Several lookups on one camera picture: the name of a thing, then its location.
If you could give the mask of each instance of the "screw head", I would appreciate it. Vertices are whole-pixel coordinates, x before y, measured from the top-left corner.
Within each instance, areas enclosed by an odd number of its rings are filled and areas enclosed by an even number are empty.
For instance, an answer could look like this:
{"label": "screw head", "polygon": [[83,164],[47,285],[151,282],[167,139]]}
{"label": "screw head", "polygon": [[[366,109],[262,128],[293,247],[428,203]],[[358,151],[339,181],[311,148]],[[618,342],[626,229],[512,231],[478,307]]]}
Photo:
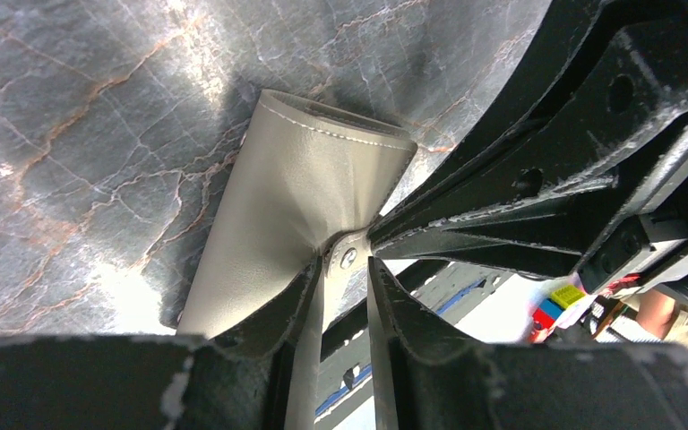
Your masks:
{"label": "screw head", "polygon": [[356,258],[357,249],[349,248],[347,252],[344,253],[344,256],[341,257],[341,269],[349,269],[352,266],[352,263],[355,262]]}

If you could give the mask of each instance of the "grey marble surface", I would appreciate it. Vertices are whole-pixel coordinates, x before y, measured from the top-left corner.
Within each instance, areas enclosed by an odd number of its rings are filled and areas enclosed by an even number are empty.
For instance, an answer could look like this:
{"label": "grey marble surface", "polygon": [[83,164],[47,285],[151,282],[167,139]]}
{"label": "grey marble surface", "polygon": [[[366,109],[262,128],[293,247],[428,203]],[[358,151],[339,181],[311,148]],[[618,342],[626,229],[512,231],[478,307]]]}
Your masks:
{"label": "grey marble surface", "polygon": [[0,0],[0,335],[172,332],[261,88],[406,127],[394,204],[545,0]]}

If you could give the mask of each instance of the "black metal bar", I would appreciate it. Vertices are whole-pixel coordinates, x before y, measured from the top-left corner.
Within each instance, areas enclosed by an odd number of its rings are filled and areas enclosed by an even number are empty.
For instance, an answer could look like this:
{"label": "black metal bar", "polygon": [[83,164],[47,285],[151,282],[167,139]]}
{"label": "black metal bar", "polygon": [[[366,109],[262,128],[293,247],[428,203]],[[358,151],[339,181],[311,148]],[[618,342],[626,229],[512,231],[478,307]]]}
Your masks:
{"label": "black metal bar", "polygon": [[0,428],[312,429],[322,264],[213,341],[0,339]]}
{"label": "black metal bar", "polygon": [[682,347],[486,345],[414,300],[377,259],[368,321],[379,429],[688,429]]}
{"label": "black metal bar", "polygon": [[[449,263],[441,260],[422,260],[410,264],[397,278],[407,291],[422,287],[427,280],[447,267]],[[334,351],[344,346],[358,331],[367,329],[367,305],[363,299],[348,310],[322,334],[321,361],[330,357]]]}
{"label": "black metal bar", "polygon": [[[397,275],[400,282],[408,279],[408,283],[403,284],[403,287],[450,324],[458,323],[511,277],[510,273],[504,271],[463,263],[453,264],[436,273],[434,277],[426,278],[428,273],[424,273],[419,277],[425,280],[422,285],[416,282],[416,278],[403,276],[405,273],[403,271]],[[320,406],[316,410],[319,418],[315,423],[316,429],[335,427],[342,418],[373,396],[373,384],[369,379],[370,336],[366,326],[363,330],[358,331],[349,338],[349,342],[321,362],[318,376]]]}
{"label": "black metal bar", "polygon": [[[558,33],[550,20],[571,6],[553,3],[543,40]],[[427,185],[370,231],[377,256],[562,276],[591,258],[622,220],[657,209],[684,182],[684,8],[628,0],[592,6],[581,11],[577,21],[590,25],[569,42],[568,56],[541,65],[547,55],[535,38],[530,49],[540,65],[522,61],[516,73],[549,67],[546,93],[534,99],[511,79],[506,89],[533,100],[531,110],[510,123],[490,108]]]}

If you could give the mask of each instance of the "black metal frame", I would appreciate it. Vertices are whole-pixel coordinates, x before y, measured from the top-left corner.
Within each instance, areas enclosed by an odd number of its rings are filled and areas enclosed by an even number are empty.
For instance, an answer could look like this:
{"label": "black metal frame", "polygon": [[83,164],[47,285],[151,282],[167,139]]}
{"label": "black metal frame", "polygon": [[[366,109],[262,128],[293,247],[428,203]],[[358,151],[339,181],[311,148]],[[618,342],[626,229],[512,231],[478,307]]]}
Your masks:
{"label": "black metal frame", "polygon": [[[659,252],[647,222],[669,220],[686,233],[664,239],[670,245]],[[636,271],[647,288],[683,277],[688,0],[554,0],[493,105],[368,238],[378,258],[542,277],[580,271],[590,291]],[[322,343],[324,355],[340,348],[366,309],[379,428],[688,428],[688,351],[487,346],[418,303],[378,258],[369,264],[365,308]],[[321,264],[203,345],[0,340],[0,427],[140,426],[142,414],[120,409],[128,401],[125,410],[153,414],[147,425],[311,428]],[[118,353],[113,344],[145,357],[156,383],[145,382],[148,371],[101,359]],[[68,365],[80,355],[100,364]],[[89,375],[116,382],[94,385],[88,402]],[[150,390],[134,388],[141,386]],[[606,397],[616,390],[620,400]],[[51,403],[59,392],[62,409]]]}
{"label": "black metal frame", "polygon": [[[412,297],[451,324],[459,323],[511,277],[476,265],[449,265],[439,260],[415,262],[396,278]],[[363,300],[322,336],[316,429],[334,428],[373,396],[372,370]]]}

